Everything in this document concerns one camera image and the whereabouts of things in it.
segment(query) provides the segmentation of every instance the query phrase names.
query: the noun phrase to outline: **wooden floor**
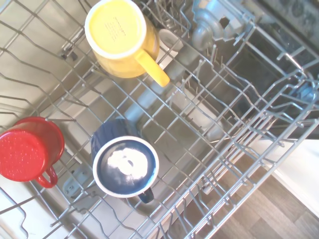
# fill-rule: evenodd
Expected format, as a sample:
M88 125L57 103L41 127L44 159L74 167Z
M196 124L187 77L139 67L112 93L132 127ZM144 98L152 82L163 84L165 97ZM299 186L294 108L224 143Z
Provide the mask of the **wooden floor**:
M223 183L227 184L231 177L225 174ZM234 199L243 197L243 190L240 188ZM214 195L209 194L202 200L208 206L213 205ZM194 202L187 206L187 219L193 225L201 218L196 209ZM179 224L176 221L172 225L170 234L174 235L174 239L184 237ZM211 229L211 226L206 225L196 238L204 238ZM217 231L213 239L319 239L319 219L270 176Z

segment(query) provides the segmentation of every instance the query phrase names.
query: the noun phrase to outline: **blue mug handle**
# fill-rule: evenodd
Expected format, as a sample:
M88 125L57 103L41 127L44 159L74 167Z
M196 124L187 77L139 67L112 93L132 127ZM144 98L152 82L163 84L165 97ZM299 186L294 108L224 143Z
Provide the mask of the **blue mug handle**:
M154 199L153 191L148 188L146 191L139 194L139 198L143 203L150 203Z

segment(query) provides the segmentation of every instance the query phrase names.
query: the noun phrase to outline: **mug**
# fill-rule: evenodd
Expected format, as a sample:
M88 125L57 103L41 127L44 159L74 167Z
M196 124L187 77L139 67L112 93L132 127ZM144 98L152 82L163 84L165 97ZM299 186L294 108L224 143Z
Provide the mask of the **mug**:
M174 46L174 48L167 56L165 56L165 54L173 47L176 42L177 44ZM163 56L165 56L162 62L159 63L159 66L162 69L164 69L173 60L172 57L175 57L184 46L179 38L167 29L159 30L159 45L161 46L161 48L164 49L164 51L162 49L159 50L159 55L156 59L156 62L158 62Z
M152 23L130 0L102 0L85 20L85 35L100 65L121 78L147 72L160 86L169 77L156 64L160 40Z
M0 135L0 174L12 181L36 180L52 188L58 181L53 164L63 151L63 134L55 123L42 117L21 119Z
M141 138L134 124L116 119L102 124L91 139L93 176L97 185L117 198L154 199L150 186L159 172L155 149Z

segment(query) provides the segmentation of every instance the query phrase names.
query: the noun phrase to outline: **mug handle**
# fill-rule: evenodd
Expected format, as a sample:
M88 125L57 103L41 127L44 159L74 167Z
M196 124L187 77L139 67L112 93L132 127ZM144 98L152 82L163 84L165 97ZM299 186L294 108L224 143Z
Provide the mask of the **mug handle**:
M154 199L154 194L150 188L139 194L139 198L143 203L149 203Z
M57 184L57 182L58 182L58 176L56 175L53 166L51 166L45 172L49 176L50 182L48 180L46 180L46 178L43 175L39 176L36 179L36 181L44 188L52 188L52 187L54 187Z
M145 50L139 49L135 59L160 86L169 83L168 75Z

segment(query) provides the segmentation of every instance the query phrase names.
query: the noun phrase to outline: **navy blue mug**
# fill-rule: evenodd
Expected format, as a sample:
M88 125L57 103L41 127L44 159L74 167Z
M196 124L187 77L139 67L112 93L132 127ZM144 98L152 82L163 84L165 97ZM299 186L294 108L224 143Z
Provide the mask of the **navy blue mug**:
M91 139L93 176L107 194L118 198L138 195L144 203L154 199L151 184L159 172L155 149L125 119L102 124Z

